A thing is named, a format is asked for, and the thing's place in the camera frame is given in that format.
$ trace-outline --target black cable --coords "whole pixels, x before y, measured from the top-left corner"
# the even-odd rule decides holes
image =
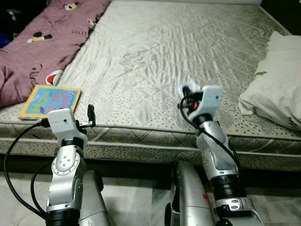
[[[37,177],[37,175],[41,172],[41,170],[43,170],[44,168],[46,168],[47,166],[49,166],[51,163],[48,163],[47,165],[45,166],[42,166],[40,167],[32,176],[32,180],[31,180],[31,183],[30,183],[30,192],[32,194],[32,201],[34,203],[34,205],[37,207],[37,209],[46,216],[46,212],[43,210],[43,208],[39,205],[37,199],[36,199],[36,195],[34,193],[34,181]]]
[[[197,126],[195,123],[193,123],[192,121],[189,120],[189,118],[186,116],[186,114],[184,113],[183,110],[183,103],[185,99],[189,99],[194,97],[195,95],[187,95],[185,96],[181,101],[180,101],[180,111],[181,111],[181,115],[183,116],[183,118],[190,124],[192,125],[194,128],[196,128],[197,130],[199,130],[201,133],[204,133],[206,136],[210,137],[216,144],[218,144],[231,158],[232,160],[236,163],[238,171],[240,171],[240,163],[239,163],[239,159],[238,159],[238,155],[235,151],[233,151],[234,155],[231,153],[231,151],[226,148],[226,146],[220,142],[218,139],[216,139],[214,136],[212,136],[211,134],[207,133],[205,131],[204,128],[200,128],[199,126]]]
[[[27,202],[25,202],[17,193],[17,191],[15,190],[14,186],[12,185],[9,175],[8,175],[8,171],[7,171],[7,159],[9,154],[11,153],[11,151],[13,150],[14,146],[16,145],[16,143],[18,142],[18,140],[29,130],[31,130],[32,128],[41,126],[42,123],[38,122],[34,125],[31,125],[30,127],[27,127],[24,131],[22,131],[14,140],[14,142],[10,145],[8,151],[5,154],[5,158],[4,158],[4,176],[6,179],[6,182],[8,183],[9,189],[11,190],[11,192],[13,193],[13,195],[15,196],[15,198],[23,205],[25,206],[27,209],[29,209],[30,211],[34,212],[35,214],[37,214],[38,216],[40,216],[41,218],[45,219],[45,216],[43,215],[43,213],[39,212],[37,209],[35,209],[34,207],[32,207],[31,205],[29,205]]]

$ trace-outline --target children's book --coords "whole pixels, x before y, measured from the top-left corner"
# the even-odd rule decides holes
[[[19,114],[20,119],[37,120],[47,113],[61,108],[74,111],[80,96],[80,89],[36,85]]]

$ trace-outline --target bed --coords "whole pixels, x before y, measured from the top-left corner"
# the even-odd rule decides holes
[[[75,118],[88,130],[90,159],[201,163],[194,129],[177,109],[178,81],[222,84],[215,117],[230,145],[250,169],[301,170],[301,133],[260,116],[243,117],[239,95],[254,79],[273,31],[288,34],[256,5],[113,1],[58,86],[82,89]],[[23,104],[0,109],[0,152],[30,121],[18,120]],[[49,129],[34,129],[14,154],[53,156]]]

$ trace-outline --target pillowcase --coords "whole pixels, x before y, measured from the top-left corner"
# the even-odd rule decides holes
[[[267,45],[255,80],[238,98],[240,111],[301,130],[301,36],[273,32]]]

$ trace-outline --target tiled floor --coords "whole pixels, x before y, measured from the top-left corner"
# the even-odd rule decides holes
[[[16,190],[28,202],[30,174],[11,174]],[[36,196],[46,206],[50,175],[39,175]],[[103,178],[102,192],[115,226],[163,226],[169,191],[164,183],[127,178]],[[301,226],[301,189],[247,188],[266,226]],[[0,225],[42,226],[44,221],[17,202],[0,173]]]

